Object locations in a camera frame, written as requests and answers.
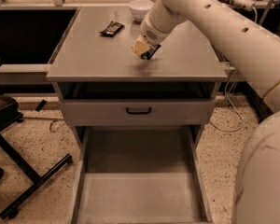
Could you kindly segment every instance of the black drawer handle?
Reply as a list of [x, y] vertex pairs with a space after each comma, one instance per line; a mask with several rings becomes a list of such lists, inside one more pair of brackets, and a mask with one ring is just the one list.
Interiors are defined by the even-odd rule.
[[129, 115], [148, 115], [151, 113], [151, 107], [146, 108], [144, 111], [139, 111], [139, 108], [126, 107], [126, 111]]

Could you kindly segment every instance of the terrazzo floor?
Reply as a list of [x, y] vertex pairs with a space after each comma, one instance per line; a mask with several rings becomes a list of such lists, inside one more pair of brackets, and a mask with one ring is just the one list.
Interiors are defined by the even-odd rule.
[[[232, 195], [236, 169], [246, 138], [257, 127], [259, 118], [244, 96], [232, 98], [243, 118], [232, 112], [225, 100], [218, 98], [217, 107], [203, 131], [197, 152], [203, 174], [204, 186], [215, 224], [231, 223]], [[47, 104], [40, 112], [27, 110], [22, 106], [25, 117], [62, 118], [54, 105]], [[67, 153], [73, 156], [74, 163], [65, 165], [34, 195], [20, 206], [19, 214], [2, 220], [0, 224], [64, 224], [68, 203], [72, 194], [79, 149], [71, 129], [61, 120], [54, 122], [44, 119], [25, 119], [2, 132], [14, 148], [42, 175]], [[0, 167], [5, 175], [0, 181], [0, 212], [19, 194], [25, 191], [31, 181], [21, 172], [0, 148]]]

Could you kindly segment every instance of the white bowl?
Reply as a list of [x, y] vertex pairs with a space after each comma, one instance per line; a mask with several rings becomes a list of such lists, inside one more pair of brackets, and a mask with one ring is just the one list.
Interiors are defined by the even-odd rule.
[[149, 0], [134, 0], [129, 4], [130, 11], [137, 21], [142, 21], [153, 7], [154, 2]]

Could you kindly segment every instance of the chair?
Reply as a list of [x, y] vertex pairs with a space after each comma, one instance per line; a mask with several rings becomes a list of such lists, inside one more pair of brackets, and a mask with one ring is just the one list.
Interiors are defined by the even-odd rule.
[[[19, 104], [11, 97], [0, 94], [0, 132], [14, 122], [22, 122], [23, 114], [18, 111]], [[12, 204], [10, 204], [3, 212], [0, 218], [14, 218], [19, 210], [18, 207], [28, 197], [30, 197], [39, 187], [41, 187], [48, 179], [50, 179], [58, 170], [66, 163], [72, 162], [72, 156], [67, 154], [63, 159], [56, 163], [45, 175], [40, 176], [30, 164], [8, 143], [8, 141], [0, 134], [0, 147], [8, 154], [8, 156], [16, 162], [16, 164], [25, 172], [32, 180], [33, 185], [28, 188], [21, 196], [19, 196]]]

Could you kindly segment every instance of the black metal leg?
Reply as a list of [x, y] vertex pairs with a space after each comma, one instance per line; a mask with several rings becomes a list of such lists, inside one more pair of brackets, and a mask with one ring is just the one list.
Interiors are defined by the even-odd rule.
[[42, 186], [48, 179], [50, 179], [59, 169], [66, 163], [72, 162], [72, 156], [67, 154], [63, 159], [56, 163], [45, 175], [43, 175], [36, 183], [34, 183], [28, 190], [26, 190], [19, 198], [17, 198], [11, 205], [9, 205], [2, 213], [0, 218], [13, 218], [18, 214], [18, 206], [22, 204], [28, 197], [30, 197], [40, 186]]
[[21, 155], [8, 143], [8, 141], [0, 134], [0, 147], [8, 154], [8, 156], [17, 163], [17, 165], [26, 173], [26, 175], [34, 182], [38, 182], [41, 176], [30, 166], [30, 164], [21, 157]]

